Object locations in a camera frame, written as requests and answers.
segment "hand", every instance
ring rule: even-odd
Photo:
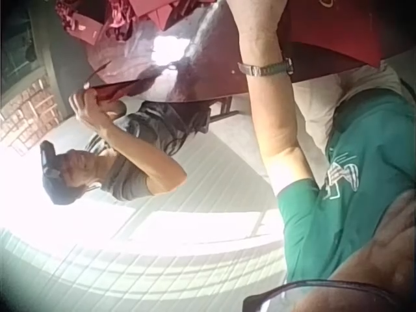
[[[112,125],[109,115],[98,105],[97,92],[94,89],[71,95],[70,104],[76,118],[95,132],[99,133]]]
[[[227,0],[241,36],[276,35],[287,0]]]

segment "window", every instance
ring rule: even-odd
[[[29,12],[21,6],[2,21],[1,94],[40,67]]]

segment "white logo print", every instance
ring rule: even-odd
[[[348,157],[348,153],[344,153],[333,160],[326,173],[326,196],[324,199],[334,200],[340,197],[339,183],[343,179],[350,184],[354,192],[357,192],[359,187],[358,167],[355,164],[347,163],[355,158],[357,156]]]

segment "green shirt sleeve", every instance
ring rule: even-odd
[[[303,241],[317,208],[319,188],[312,179],[296,181],[278,194],[278,207],[285,224],[285,258],[288,280],[298,262]]]

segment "green t-shirt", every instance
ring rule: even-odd
[[[278,194],[288,281],[326,279],[374,235],[416,180],[415,111],[392,92],[367,92],[334,118],[324,186],[297,181]]]

